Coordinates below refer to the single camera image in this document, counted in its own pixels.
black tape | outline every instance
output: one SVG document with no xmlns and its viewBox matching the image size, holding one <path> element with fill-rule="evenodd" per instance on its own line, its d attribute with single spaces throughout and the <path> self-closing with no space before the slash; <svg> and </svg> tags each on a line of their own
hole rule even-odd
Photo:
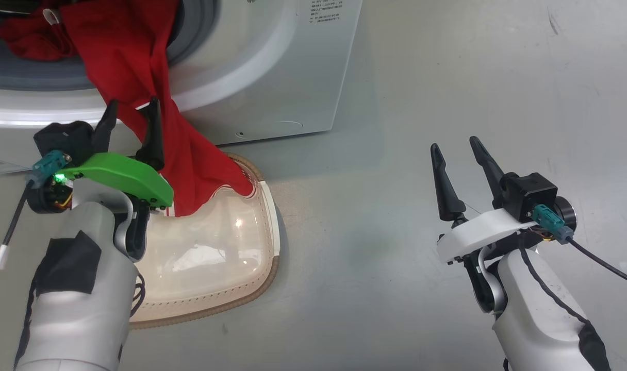
<svg viewBox="0 0 627 371">
<path fill-rule="evenodd" d="M 61 291 L 91 294 L 101 248 L 83 231 L 75 238 L 50 240 L 36 270 L 36 296 Z"/>
<path fill-rule="evenodd" d="M 591 322 L 580 330 L 580 353 L 595 371 L 611 371 L 604 343 Z"/>
</svg>

red cloth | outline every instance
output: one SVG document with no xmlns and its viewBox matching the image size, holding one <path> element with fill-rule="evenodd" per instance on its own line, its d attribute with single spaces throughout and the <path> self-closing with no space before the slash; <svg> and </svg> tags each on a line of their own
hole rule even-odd
<svg viewBox="0 0 627 371">
<path fill-rule="evenodd" d="M 44 5 L 56 6 L 64 0 L 45 0 Z M 75 45 L 66 35 L 63 24 L 48 23 L 43 18 L 43 9 L 36 10 L 28 18 L 7 19 L 0 25 L 0 38 L 9 49 L 26 59 L 57 61 L 77 55 Z"/>
<path fill-rule="evenodd" d="M 89 80 L 106 103 L 118 99 L 120 120 L 140 140 L 146 132 L 146 120 L 135 108 L 148 103 L 151 96 L 160 99 L 165 154 L 161 174 L 174 188 L 176 216 L 185 216 L 198 210 L 220 187 L 230 186 L 248 197 L 254 193 L 254 186 L 233 160 L 185 120 L 171 98 L 167 42 L 178 2 L 91 0 L 60 7 L 59 11 L 68 36 L 85 62 Z M 31 40 L 36 35 L 30 25 L 35 18 L 43 18 L 40 11 L 36 14 L 26 22 L 9 20 L 1 29 L 15 27 L 15 35 L 28 31 L 26 38 Z M 0 33 L 9 41 L 5 35 L 9 32 Z M 48 49 L 52 51 L 44 44 L 37 44 L 35 49 L 25 46 L 25 52 L 18 55 L 33 57 Z"/>
</svg>

brown rim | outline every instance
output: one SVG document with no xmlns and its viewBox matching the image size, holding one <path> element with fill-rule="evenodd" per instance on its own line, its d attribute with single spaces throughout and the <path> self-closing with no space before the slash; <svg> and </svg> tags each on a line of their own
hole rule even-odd
<svg viewBox="0 0 627 371">
<path fill-rule="evenodd" d="M 130 329 L 131 330 L 139 330 L 139 329 L 150 329 L 153 327 L 162 327 L 169 325 L 182 324 L 183 322 L 194 321 L 195 319 L 201 319 L 204 317 L 208 317 L 213 314 L 226 312 L 229 309 L 233 309 L 235 307 L 246 305 L 251 301 L 254 301 L 259 296 L 263 295 L 267 289 L 270 287 L 272 282 L 274 281 L 274 277 L 276 276 L 276 270 L 279 267 L 279 256 L 275 256 L 273 258 L 272 267 L 270 268 L 270 273 L 268 273 L 268 277 L 266 281 L 252 294 L 245 296 L 244 298 L 236 299 L 234 301 L 229 301 L 224 305 L 215 306 L 213 308 L 209 308 L 207 310 L 200 310 L 198 312 L 177 315 L 176 317 L 169 317 L 165 319 L 152 319 L 151 321 L 142 321 L 142 322 L 131 322 Z"/>
<path fill-rule="evenodd" d="M 252 164 L 247 158 L 242 157 L 240 155 L 236 155 L 234 153 L 226 153 L 233 161 L 240 162 L 245 167 L 247 167 L 254 176 L 257 181 L 263 181 L 263 174 L 257 169 L 257 167 Z M 177 315 L 175 317 L 168 317 L 163 319 L 151 319 L 148 321 L 141 322 L 130 322 L 131 330 L 139 330 L 139 329 L 150 329 L 153 327 L 162 327 L 169 325 L 182 324 L 183 322 L 194 321 L 195 319 L 201 319 L 204 317 L 209 317 L 210 315 L 226 312 L 229 309 L 236 308 L 241 305 L 246 305 L 251 301 L 254 301 L 259 296 L 263 295 L 267 289 L 270 287 L 272 282 L 274 281 L 274 277 L 276 276 L 276 270 L 279 268 L 279 256 L 274 256 L 272 261 L 272 266 L 270 267 L 270 272 L 268 272 L 268 276 L 266 280 L 259 286 L 259 288 L 254 291 L 252 294 L 248 296 L 242 297 L 240 299 L 236 299 L 233 301 L 229 301 L 228 303 L 224 303 L 223 305 L 218 305 L 212 308 L 208 308 L 206 310 L 200 310 L 198 312 Z"/>
</svg>

washing machine drum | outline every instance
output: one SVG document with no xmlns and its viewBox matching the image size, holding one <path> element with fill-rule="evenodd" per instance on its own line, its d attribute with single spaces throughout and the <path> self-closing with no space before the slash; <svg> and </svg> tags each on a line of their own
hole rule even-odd
<svg viewBox="0 0 627 371">
<path fill-rule="evenodd" d="M 40 5 L 38 0 L 0 2 L 0 23 L 9 16 L 23 16 Z M 219 10 L 217 0 L 181 0 L 167 47 L 167 59 L 175 65 L 190 56 L 208 38 Z M 78 91 L 92 89 L 79 57 L 56 62 L 31 61 L 15 56 L 0 39 L 0 89 L 10 91 Z"/>
</svg>

white washing machine panel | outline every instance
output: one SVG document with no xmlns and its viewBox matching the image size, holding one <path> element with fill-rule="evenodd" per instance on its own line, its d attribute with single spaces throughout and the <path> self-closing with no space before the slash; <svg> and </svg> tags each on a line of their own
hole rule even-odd
<svg viewBox="0 0 627 371">
<path fill-rule="evenodd" d="M 218 145 L 330 130 L 360 8 L 361 0 L 223 0 L 207 41 L 172 67 L 172 96 Z M 41 127 L 95 124 L 103 111 L 95 89 L 0 89 L 0 160 L 30 166 Z M 137 148 L 118 125 L 110 150 Z"/>
</svg>

